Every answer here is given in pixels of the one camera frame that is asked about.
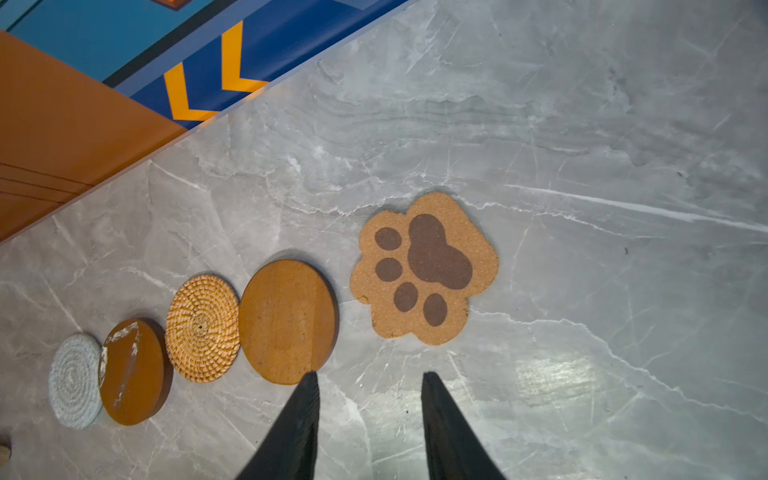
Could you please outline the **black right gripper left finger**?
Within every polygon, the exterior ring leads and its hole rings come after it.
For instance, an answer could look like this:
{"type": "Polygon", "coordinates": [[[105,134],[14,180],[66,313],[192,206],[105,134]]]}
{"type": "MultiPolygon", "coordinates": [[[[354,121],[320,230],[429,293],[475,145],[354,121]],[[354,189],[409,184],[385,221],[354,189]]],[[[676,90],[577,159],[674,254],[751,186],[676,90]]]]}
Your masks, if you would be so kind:
{"type": "Polygon", "coordinates": [[[319,419],[318,378],[315,372],[309,372],[237,479],[313,479],[319,419]]]}

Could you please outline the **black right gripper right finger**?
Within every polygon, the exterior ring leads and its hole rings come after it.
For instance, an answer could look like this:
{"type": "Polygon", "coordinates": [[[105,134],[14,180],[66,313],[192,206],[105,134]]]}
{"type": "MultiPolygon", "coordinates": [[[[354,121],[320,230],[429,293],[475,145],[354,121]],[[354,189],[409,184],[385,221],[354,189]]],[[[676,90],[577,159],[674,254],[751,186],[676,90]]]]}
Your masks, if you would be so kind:
{"type": "Polygon", "coordinates": [[[437,373],[423,375],[421,401],[430,479],[505,479],[437,373]]]}

